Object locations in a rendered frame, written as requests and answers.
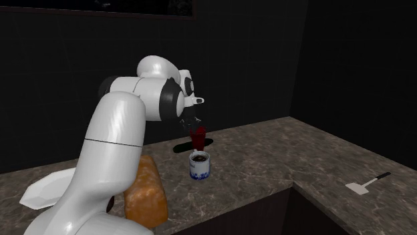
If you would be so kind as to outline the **red cup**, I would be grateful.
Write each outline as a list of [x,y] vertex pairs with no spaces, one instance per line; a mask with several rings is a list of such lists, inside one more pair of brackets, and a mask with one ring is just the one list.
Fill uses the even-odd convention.
[[200,126],[190,129],[190,138],[192,140],[192,148],[196,151],[203,151],[205,146],[206,128]]

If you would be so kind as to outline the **white and blue mug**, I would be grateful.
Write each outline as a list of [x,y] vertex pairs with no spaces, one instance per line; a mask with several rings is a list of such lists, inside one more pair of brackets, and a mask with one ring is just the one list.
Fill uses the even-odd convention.
[[204,180],[210,176],[211,156],[204,151],[194,150],[189,155],[189,174],[194,180]]

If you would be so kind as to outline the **brown bread loaf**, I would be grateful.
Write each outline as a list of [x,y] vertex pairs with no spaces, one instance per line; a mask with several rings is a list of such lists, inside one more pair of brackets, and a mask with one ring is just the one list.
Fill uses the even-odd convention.
[[147,228],[168,219],[168,203],[160,174],[151,156],[141,156],[134,183],[124,192],[125,217]]

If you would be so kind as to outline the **white plate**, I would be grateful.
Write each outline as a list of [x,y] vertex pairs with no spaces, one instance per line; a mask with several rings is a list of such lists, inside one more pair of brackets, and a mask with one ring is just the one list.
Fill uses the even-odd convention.
[[52,172],[28,186],[19,203],[32,210],[40,210],[56,204],[67,190],[75,168]]

